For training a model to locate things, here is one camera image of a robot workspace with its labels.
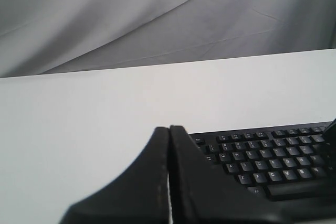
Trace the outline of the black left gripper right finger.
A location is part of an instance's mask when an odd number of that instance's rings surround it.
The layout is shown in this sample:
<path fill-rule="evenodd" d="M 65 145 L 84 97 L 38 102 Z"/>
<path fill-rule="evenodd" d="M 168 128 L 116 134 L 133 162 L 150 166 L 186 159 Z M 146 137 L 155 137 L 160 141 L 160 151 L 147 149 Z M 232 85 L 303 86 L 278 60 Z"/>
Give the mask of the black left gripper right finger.
<path fill-rule="evenodd" d="M 182 126 L 170 127 L 168 157 L 174 223 L 291 223 L 209 161 Z"/>

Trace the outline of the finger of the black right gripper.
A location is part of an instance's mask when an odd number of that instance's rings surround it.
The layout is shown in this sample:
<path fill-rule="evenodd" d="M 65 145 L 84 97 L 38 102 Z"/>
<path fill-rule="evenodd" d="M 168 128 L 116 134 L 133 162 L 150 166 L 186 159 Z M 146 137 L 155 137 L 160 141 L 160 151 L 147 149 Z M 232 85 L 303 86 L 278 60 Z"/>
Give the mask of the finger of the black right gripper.
<path fill-rule="evenodd" d="M 325 152 L 331 156 L 335 155 L 335 122 L 336 119 L 328 125 L 322 134 L 322 137 L 326 141 Z"/>

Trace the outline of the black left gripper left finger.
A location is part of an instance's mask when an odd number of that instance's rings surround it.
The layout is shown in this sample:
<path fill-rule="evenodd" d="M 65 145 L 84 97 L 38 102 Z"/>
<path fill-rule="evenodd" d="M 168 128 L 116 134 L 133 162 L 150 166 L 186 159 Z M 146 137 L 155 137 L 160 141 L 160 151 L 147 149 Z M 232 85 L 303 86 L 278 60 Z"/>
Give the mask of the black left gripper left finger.
<path fill-rule="evenodd" d="M 169 223 L 170 133 L 157 127 L 134 162 L 114 181 L 73 204 L 61 223 Z"/>

